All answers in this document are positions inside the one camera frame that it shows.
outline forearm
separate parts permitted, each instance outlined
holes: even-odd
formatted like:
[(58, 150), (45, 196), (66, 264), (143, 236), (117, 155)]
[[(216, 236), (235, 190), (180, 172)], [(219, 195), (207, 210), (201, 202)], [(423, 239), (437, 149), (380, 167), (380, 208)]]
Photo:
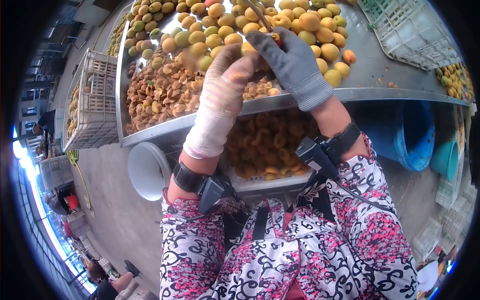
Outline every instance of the forearm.
[[(333, 137), (337, 133), (342, 133), (352, 122), (348, 111), (335, 96), (331, 96), (322, 105), (311, 111), (313, 118), (317, 121), (320, 133), (327, 137)], [(362, 135), (360, 135), (353, 146), (342, 155), (346, 160), (355, 155), (368, 156), (367, 145)]]
[[(215, 172), (216, 166), (218, 164), (220, 156), (207, 157), (202, 159), (197, 159), (189, 156), (182, 150), (179, 158), (179, 162), (183, 164), (191, 171), (195, 173), (201, 173), (206, 175), (213, 175)], [(173, 202), (179, 197), (184, 198), (198, 198), (198, 195), (193, 192), (186, 192), (182, 190), (173, 180), (173, 175), (170, 178), (170, 185), (168, 187), (167, 193), (167, 202), (168, 204), (173, 204)]]

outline hose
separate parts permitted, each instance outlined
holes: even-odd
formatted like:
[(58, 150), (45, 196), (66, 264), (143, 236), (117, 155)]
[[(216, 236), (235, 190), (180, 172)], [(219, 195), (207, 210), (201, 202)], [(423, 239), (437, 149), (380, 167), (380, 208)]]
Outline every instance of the hose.
[(70, 163), (72, 165), (74, 165), (75, 167), (77, 167), (78, 173), (80, 173), (80, 178), (82, 178), (82, 183), (84, 184), (85, 192), (87, 194), (87, 208), (91, 210), (92, 206), (90, 204), (90, 196), (88, 195), (87, 185), (85, 184), (85, 180), (84, 180), (84, 177), (82, 175), (82, 171), (80, 171), (80, 167), (77, 165), (78, 150), (68, 150), (67, 151), (67, 156), (68, 156), (68, 160), (70, 161)]

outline white cotton glove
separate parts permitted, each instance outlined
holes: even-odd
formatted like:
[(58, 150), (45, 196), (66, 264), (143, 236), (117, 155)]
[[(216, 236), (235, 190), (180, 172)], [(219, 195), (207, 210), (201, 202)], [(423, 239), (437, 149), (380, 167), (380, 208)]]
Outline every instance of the white cotton glove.
[(224, 47), (205, 75), (195, 125), (183, 144), (183, 150), (193, 158), (220, 155), (241, 111), (243, 91), (260, 55), (254, 52), (240, 58), (240, 47), (241, 44)]

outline hand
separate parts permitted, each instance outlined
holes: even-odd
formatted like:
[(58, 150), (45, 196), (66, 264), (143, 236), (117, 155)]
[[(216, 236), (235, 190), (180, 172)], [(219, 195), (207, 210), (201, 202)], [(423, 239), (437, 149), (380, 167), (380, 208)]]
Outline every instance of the hand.
[(193, 158), (220, 155), (241, 111), (243, 91), (260, 55), (250, 53), (241, 57), (240, 47), (241, 44), (235, 44), (223, 48), (205, 75), (195, 125), (183, 144), (183, 150)]
[(283, 27), (274, 27), (283, 49), (269, 36), (250, 31), (246, 39), (272, 68), (280, 84), (295, 98), (299, 108), (311, 111), (333, 94), (333, 87), (318, 69), (312, 49)]

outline pink and white patterned sleeve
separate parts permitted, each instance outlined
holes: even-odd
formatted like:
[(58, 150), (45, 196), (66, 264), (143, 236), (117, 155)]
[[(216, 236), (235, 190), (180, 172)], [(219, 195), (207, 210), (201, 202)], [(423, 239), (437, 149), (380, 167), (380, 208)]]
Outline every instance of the pink and white patterned sleeve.
[(340, 164), (337, 179), (355, 194), (380, 204), (385, 210), (353, 198), (328, 180), (337, 230), (348, 239), (357, 268), (383, 296), (411, 298), (417, 287), (415, 259), (396, 216), (372, 142), (365, 134), (363, 137), (370, 156), (354, 156)]
[(200, 216), (198, 199), (162, 201), (160, 299), (195, 299), (215, 282), (223, 264), (224, 228), (219, 215)]

